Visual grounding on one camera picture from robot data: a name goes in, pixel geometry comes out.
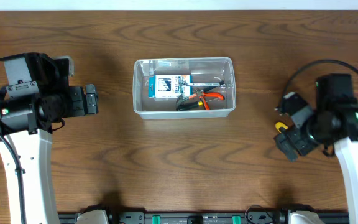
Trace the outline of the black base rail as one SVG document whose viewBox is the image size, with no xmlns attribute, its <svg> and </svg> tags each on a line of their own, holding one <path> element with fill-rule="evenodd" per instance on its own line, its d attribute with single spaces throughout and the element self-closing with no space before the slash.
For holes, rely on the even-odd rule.
<svg viewBox="0 0 358 224">
<path fill-rule="evenodd" d="M 125 224 L 244 224 L 244 223 L 290 223 L 289 215 L 293 212 L 314 212 L 311 209 L 295 211 L 288 209 L 264 210 L 254 206 L 243 213 L 149 213 L 141 211 L 112 212 L 107 210 L 108 223 Z M 348 213 L 319 212 L 318 218 L 326 224 L 349 224 Z M 74 224 L 82 213 L 59 213 L 60 223 Z"/>
</svg>

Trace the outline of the clear plastic container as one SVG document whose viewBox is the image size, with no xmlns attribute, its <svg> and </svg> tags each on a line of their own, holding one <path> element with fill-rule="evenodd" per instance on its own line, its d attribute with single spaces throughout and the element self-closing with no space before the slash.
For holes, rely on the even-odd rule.
<svg viewBox="0 0 358 224">
<path fill-rule="evenodd" d="M 132 93 L 142 119 L 226 117 L 236 108 L 234 66 L 228 57 L 141 59 Z"/>
</svg>

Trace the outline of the silver ratchet wrench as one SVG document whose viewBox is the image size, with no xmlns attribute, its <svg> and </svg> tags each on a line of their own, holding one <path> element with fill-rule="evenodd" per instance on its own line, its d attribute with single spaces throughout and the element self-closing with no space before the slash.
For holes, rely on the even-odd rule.
<svg viewBox="0 0 358 224">
<path fill-rule="evenodd" d="M 186 80 L 181 80 L 178 82 L 181 86 L 192 86 L 192 87 L 220 87 L 225 86 L 224 83 L 188 83 Z"/>
</svg>

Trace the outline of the blue white screwdriver set box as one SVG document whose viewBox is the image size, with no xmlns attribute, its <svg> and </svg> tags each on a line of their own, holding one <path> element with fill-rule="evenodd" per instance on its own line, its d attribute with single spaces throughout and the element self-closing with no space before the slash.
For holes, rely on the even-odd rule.
<svg viewBox="0 0 358 224">
<path fill-rule="evenodd" d="M 191 75 L 155 75 L 149 79 L 150 98 L 178 98 L 181 94 L 189 96 L 192 87 L 181 86 L 179 81 L 191 83 Z"/>
</svg>

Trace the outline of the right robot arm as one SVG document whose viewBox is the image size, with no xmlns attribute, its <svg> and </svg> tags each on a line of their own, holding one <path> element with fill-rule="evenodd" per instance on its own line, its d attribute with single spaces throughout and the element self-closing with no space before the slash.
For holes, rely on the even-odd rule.
<svg viewBox="0 0 358 224">
<path fill-rule="evenodd" d="M 287 93 L 280 108 L 293 126 L 277 124 L 277 148 L 290 161 L 317 147 L 333 147 L 341 166 L 350 223 L 358 223 L 358 100 L 348 74 L 330 74 L 316 80 L 316 108 L 299 94 Z"/>
</svg>

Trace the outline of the small black handled hammer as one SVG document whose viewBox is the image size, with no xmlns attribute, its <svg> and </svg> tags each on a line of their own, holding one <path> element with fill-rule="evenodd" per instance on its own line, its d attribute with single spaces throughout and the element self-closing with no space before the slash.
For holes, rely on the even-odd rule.
<svg viewBox="0 0 358 224">
<path fill-rule="evenodd" d="M 201 90 L 204 90 L 206 93 L 209 93 L 210 90 L 213 90 L 215 89 L 214 87 L 202 87 Z M 188 100 L 192 100 L 194 98 L 198 98 L 197 96 L 195 96 L 194 93 L 190 94 L 189 96 L 184 96 L 183 94 L 181 94 L 178 99 L 177 99 L 177 105 L 182 102 L 182 101 L 188 101 Z"/>
</svg>

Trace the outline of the slim black yellow screwdriver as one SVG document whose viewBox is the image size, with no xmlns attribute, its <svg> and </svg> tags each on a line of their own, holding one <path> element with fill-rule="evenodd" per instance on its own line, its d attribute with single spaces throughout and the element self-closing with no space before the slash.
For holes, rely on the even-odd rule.
<svg viewBox="0 0 358 224">
<path fill-rule="evenodd" d="M 201 107 L 206 109 L 206 107 L 208 106 L 208 103 L 210 101 L 215 101 L 215 99 L 206 100 L 206 101 L 198 100 L 198 101 L 191 101 L 191 102 L 182 101 L 177 105 L 176 110 L 177 111 L 188 111 L 188 110 L 193 110 L 193 109 L 201 108 Z"/>
</svg>

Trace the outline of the stubby yellow black screwdriver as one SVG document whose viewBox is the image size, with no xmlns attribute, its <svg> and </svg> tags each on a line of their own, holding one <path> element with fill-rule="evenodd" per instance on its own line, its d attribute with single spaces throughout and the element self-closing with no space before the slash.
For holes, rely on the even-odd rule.
<svg viewBox="0 0 358 224">
<path fill-rule="evenodd" d="M 283 133 L 288 129 L 288 126 L 285 123 L 279 121 L 275 123 L 275 128 L 279 133 Z"/>
</svg>

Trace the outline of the orange handled cutting pliers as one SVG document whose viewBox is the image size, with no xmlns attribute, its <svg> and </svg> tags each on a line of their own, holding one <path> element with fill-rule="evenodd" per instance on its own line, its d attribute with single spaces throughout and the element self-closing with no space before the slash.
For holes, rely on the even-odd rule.
<svg viewBox="0 0 358 224">
<path fill-rule="evenodd" d="M 196 90 L 195 96 L 197 96 L 201 100 L 201 102 L 206 110 L 209 110 L 209 105 L 207 103 L 206 98 L 211 98 L 212 100 L 223 100 L 224 99 L 224 96 L 220 93 L 215 93 L 215 92 L 206 93 L 204 90 L 200 90 L 200 91 Z"/>
</svg>

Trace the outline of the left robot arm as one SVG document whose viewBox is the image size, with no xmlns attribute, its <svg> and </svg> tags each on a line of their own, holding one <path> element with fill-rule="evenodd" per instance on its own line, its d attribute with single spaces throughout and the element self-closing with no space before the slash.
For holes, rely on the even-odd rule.
<svg viewBox="0 0 358 224">
<path fill-rule="evenodd" d="M 45 53 L 3 57 L 8 84 L 0 89 L 0 156 L 11 223 L 59 223 L 52 183 L 52 125 L 98 114 L 93 84 L 71 86 L 74 62 Z"/>
</svg>

